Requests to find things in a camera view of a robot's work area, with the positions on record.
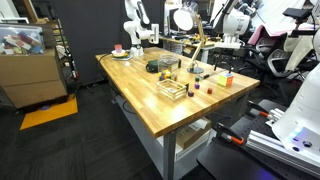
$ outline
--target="orange floor mat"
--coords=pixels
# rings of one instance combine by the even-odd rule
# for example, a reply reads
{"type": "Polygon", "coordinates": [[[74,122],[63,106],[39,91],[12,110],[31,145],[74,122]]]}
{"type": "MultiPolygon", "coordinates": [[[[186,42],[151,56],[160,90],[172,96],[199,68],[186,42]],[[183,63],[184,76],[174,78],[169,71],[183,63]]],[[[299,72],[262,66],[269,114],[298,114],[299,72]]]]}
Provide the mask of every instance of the orange floor mat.
{"type": "Polygon", "coordinates": [[[62,104],[53,104],[47,110],[39,109],[37,111],[27,113],[24,117],[20,130],[77,113],[77,99],[73,97],[74,95],[70,95],[67,102],[62,104]]]}

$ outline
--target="white plate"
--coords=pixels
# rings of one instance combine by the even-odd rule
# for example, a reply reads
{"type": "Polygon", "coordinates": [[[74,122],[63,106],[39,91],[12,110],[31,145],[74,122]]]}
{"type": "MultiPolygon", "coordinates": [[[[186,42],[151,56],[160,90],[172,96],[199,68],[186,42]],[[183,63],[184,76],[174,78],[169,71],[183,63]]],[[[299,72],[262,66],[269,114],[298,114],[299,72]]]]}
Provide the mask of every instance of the white plate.
{"type": "Polygon", "coordinates": [[[123,56],[126,51],[125,50],[122,50],[121,53],[117,53],[116,50],[113,50],[111,51],[111,53],[114,55],[114,56],[123,56]]]}

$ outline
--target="black floor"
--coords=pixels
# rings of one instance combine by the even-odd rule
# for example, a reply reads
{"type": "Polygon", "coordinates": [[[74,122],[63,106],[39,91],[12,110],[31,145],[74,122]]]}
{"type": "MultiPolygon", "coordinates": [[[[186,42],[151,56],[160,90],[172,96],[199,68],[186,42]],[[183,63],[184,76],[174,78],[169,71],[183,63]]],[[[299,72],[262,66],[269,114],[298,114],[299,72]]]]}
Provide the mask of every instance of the black floor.
{"type": "MultiPolygon", "coordinates": [[[[299,85],[286,86],[291,99],[299,85]]],[[[119,106],[112,104],[107,84],[91,89],[78,91],[77,114],[22,131],[23,112],[1,107],[0,179],[162,179],[119,106]]],[[[250,94],[256,102],[264,98],[269,99],[263,88],[250,94]]],[[[231,110],[226,106],[219,112],[231,110]]],[[[213,178],[197,167],[183,179],[213,178]]]]}

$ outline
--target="lamp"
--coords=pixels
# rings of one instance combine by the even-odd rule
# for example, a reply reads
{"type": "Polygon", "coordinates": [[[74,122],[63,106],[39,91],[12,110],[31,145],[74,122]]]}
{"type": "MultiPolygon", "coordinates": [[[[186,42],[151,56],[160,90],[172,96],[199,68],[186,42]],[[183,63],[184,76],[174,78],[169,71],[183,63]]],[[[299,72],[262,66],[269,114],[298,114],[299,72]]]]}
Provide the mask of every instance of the lamp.
{"type": "Polygon", "coordinates": [[[203,73],[204,70],[202,68],[199,68],[197,65],[196,58],[201,50],[201,48],[205,45],[206,40],[204,38],[204,33],[202,29],[202,21],[200,15],[197,13],[198,11],[198,4],[195,2],[192,2],[190,5],[188,5],[186,2],[183,3],[182,7],[178,9],[174,15],[173,19],[177,26],[185,31],[188,31],[192,29],[195,25],[198,26],[198,31],[200,35],[200,43],[197,47],[195,53],[192,56],[192,63],[190,67],[188,68],[188,72],[194,73],[194,74],[200,74],[203,73]]]}

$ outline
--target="black curtain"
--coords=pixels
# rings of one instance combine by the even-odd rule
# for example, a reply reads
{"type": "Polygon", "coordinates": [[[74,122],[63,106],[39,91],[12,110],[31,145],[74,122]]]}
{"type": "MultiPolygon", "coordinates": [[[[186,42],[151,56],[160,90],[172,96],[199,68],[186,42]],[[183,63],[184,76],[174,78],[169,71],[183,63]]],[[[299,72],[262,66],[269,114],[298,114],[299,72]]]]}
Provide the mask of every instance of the black curtain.
{"type": "MultiPolygon", "coordinates": [[[[81,84],[102,80],[97,54],[110,53],[114,44],[130,49],[130,36],[123,23],[125,0],[52,0],[73,55],[81,84]]],[[[143,1],[151,23],[158,23],[163,31],[164,0],[143,1]]]]}

